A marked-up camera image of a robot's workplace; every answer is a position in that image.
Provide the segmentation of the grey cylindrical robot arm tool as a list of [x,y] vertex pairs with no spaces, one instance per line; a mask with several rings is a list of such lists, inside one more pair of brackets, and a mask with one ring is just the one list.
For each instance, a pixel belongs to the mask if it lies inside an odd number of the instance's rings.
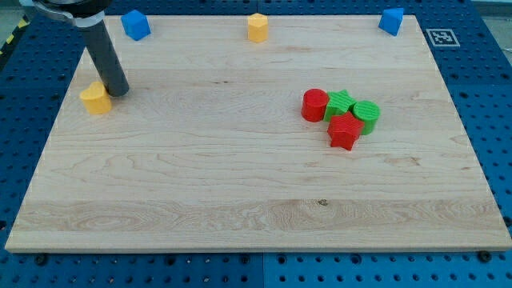
[[130,87],[104,22],[105,10],[111,3],[111,0],[19,0],[30,16],[40,14],[76,27],[106,91],[113,97],[121,97]]

